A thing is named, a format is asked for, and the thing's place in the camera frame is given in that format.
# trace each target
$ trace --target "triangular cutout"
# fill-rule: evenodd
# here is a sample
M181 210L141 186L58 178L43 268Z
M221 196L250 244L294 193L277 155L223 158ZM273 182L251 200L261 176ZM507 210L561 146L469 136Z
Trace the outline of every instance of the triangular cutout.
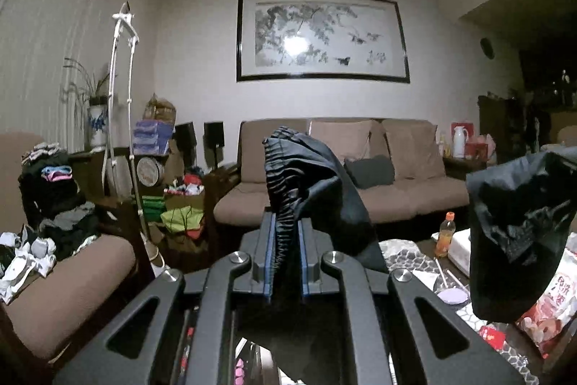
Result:
M469 347L468 339L425 298L417 297L415 304L433 345L433 351L439 359L445 359Z
M137 359L144 346L146 333L154 318L158 303L159 300L156 297L148 300L148 302L110 338L106 347L129 359Z

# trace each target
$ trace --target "black picture frame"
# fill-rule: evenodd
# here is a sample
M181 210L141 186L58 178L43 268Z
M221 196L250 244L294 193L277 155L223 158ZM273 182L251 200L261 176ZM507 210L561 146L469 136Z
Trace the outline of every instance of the black picture frame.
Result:
M242 75L242 15L244 0L238 0L237 14L237 82L249 80L279 80L279 79L356 79L378 80L381 82L411 83L409 73L409 56L403 32L403 22L400 18L399 4L390 0L365 0L391 4L395 8L397 22L399 24L400 41L405 61L405 76L388 76L379 74L352 74L352 73L302 73L302 74L250 74Z

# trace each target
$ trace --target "white tissue box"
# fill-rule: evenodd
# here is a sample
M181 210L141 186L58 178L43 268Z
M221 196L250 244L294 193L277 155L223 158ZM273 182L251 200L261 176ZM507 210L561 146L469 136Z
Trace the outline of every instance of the white tissue box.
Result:
M471 229L455 232L449 246L449 260L453 262L466 276L469 276L469 263L471 261Z

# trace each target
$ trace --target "ceiling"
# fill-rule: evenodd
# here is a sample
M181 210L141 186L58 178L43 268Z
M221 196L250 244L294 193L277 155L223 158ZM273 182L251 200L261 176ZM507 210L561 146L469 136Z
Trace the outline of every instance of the ceiling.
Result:
M577 0L489 0L463 17L519 49L577 40Z

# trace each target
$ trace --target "garment steamer pole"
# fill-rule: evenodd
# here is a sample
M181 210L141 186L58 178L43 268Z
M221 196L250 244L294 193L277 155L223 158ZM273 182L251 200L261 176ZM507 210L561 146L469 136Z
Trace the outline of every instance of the garment steamer pole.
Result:
M128 37L128 46L131 49L131 60L128 66L128 98L126 99L128 109L128 140L129 140L129 157L128 160L131 166L132 186L135 190L136 206L138 208L138 217L140 219L140 226L142 232L150 240L150 232L148 224L144 219L144 211L142 210L142 201L140 200L140 192L138 191L138 181L136 179L135 167L135 150L132 144L132 121L131 121L131 105L132 105L132 63L135 56L136 45L139 38L135 28L132 26L133 14L130 13L131 7L126 1L122 4L120 12L114 14L112 18L116 21L114 27L114 39L112 43L112 56L110 58L110 75L109 75L109 94L108 94L108 109L109 109L109 132L108 143L105 149L105 158L102 166L102 187L105 185L105 175L107 171L107 161L110 159L110 174L114 190L118 193L116 182L118 181L118 174L116 169L116 157L114 156L114 133L113 133L113 117L114 117L114 85L116 83L116 52L118 49L118 39L120 35Z

